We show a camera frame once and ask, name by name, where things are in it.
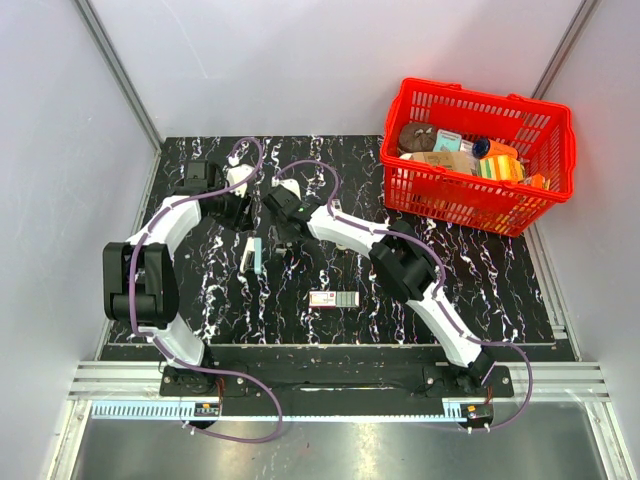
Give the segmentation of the orange bottle blue cap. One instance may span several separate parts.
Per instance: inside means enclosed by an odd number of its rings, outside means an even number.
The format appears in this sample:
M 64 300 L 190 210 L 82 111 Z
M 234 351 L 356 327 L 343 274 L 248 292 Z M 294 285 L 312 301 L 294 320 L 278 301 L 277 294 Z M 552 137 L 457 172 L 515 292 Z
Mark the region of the orange bottle blue cap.
M 498 155 L 506 155 L 515 159 L 519 157 L 519 153 L 514 147 L 491 140 L 488 137 L 481 137 L 473 143 L 472 155 L 477 159 Z

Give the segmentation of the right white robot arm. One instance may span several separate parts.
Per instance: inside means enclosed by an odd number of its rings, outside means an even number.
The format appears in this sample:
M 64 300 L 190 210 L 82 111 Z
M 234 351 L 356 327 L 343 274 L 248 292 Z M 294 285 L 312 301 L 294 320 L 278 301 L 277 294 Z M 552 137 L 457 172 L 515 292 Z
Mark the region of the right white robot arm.
M 366 221 L 329 204 L 305 202 L 282 185 L 263 204 L 285 240 L 332 242 L 368 258 L 383 291 L 413 310 L 436 337 L 455 371 L 458 390 L 476 396 L 489 386 L 495 360 L 447 299 L 441 260 L 408 223 Z

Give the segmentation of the staple box with staples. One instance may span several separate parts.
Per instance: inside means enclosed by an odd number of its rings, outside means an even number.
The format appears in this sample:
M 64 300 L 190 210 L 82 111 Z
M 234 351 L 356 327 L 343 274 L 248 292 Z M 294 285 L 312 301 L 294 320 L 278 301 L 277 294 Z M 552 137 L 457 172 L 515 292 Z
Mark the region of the staple box with staples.
M 360 295 L 357 291 L 310 291 L 310 308 L 357 308 Z

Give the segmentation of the orange small package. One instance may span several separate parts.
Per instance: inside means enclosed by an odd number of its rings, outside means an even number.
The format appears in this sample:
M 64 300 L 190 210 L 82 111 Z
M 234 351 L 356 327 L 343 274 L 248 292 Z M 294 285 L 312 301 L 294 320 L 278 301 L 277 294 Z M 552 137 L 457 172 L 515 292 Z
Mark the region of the orange small package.
M 550 187 L 550 180 L 542 174 L 534 174 L 521 180 L 520 184 L 530 186 L 532 188 L 548 190 Z

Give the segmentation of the teal small box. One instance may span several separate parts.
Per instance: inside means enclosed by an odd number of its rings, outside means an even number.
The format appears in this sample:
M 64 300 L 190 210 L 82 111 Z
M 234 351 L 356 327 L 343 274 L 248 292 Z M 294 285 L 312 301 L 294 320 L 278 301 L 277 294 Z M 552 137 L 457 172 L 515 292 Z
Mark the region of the teal small box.
M 439 129 L 436 134 L 434 152 L 458 152 L 462 143 L 462 136 L 456 132 Z

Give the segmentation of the cardboard box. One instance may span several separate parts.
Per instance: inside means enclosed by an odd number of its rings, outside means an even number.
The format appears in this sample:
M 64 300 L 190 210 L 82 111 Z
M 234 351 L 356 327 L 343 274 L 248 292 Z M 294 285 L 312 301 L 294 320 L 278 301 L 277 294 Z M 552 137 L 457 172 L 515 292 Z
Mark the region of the cardboard box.
M 442 167 L 467 175 L 477 174 L 476 159 L 463 151 L 405 153 L 400 156 L 400 159 L 422 162 L 432 167 Z

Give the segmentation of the red plastic basket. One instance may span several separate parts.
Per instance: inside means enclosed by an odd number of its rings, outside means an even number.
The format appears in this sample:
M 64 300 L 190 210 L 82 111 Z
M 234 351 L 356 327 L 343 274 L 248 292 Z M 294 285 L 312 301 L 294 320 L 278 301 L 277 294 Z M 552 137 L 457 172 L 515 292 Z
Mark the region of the red plastic basket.
M 542 175 L 540 189 L 495 181 L 403 160 L 399 136 L 425 122 L 473 141 L 481 137 L 518 151 L 527 175 Z M 517 237 L 574 192 L 576 136 L 569 107 L 517 94 L 493 95 L 419 78 L 404 79 L 387 114 L 380 162 L 386 207 Z

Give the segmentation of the brown round object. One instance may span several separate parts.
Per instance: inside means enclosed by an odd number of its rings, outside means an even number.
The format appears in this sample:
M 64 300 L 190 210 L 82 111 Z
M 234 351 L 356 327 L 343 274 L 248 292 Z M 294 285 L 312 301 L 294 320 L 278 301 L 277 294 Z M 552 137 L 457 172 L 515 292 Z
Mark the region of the brown round object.
M 408 123 L 400 131 L 398 151 L 401 154 L 433 151 L 437 132 L 438 128 L 430 123 Z

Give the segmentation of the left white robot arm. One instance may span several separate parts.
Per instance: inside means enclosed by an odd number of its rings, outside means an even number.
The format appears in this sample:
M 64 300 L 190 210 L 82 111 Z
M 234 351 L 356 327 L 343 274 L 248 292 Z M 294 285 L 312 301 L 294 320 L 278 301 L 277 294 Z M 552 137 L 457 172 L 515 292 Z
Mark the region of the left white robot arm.
M 175 252 L 206 218 L 237 232 L 252 229 L 247 183 L 255 173 L 248 165 L 223 173 L 211 162 L 195 161 L 140 231 L 103 249 L 107 318 L 129 324 L 135 335 L 156 345 L 170 366 L 184 369 L 182 384 L 195 395 L 211 392 L 217 373 L 205 344 L 179 314 Z

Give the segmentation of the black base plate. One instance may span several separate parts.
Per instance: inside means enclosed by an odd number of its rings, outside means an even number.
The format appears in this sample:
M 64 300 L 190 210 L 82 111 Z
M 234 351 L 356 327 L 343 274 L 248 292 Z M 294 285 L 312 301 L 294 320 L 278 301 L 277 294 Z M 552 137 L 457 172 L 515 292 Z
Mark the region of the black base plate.
M 483 358 L 479 373 L 452 366 L 438 346 L 217 346 L 218 375 L 165 367 L 164 397 L 219 394 L 229 415 L 272 413 L 265 384 L 290 417 L 410 416 L 444 413 L 447 400 L 511 399 L 507 367 Z

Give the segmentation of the aluminium rail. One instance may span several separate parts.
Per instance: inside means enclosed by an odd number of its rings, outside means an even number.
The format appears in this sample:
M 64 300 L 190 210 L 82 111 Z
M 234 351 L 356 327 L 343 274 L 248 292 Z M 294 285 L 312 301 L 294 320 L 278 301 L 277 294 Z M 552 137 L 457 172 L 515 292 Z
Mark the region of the aluminium rail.
M 274 406 L 265 392 L 234 380 L 223 393 L 196 396 L 161 394 L 168 385 L 154 362 L 84 362 L 76 370 L 69 399 L 84 401 L 101 419 L 248 421 L 307 423 L 457 423 L 464 408 L 483 402 L 482 396 L 406 389 L 392 384 L 319 386 L 291 383 L 276 393 Z M 531 367 L 507 362 L 493 374 L 495 406 L 531 402 L 601 403 L 609 394 L 594 363 L 535 362 Z

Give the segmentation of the yellow green sponge pack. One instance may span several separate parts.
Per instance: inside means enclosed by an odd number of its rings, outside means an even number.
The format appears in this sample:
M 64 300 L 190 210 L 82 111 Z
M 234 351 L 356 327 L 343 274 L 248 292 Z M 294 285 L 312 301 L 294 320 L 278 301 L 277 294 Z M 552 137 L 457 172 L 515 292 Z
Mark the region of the yellow green sponge pack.
M 509 155 L 496 155 L 480 159 L 477 173 L 485 179 L 512 182 L 520 182 L 525 176 L 521 162 Z

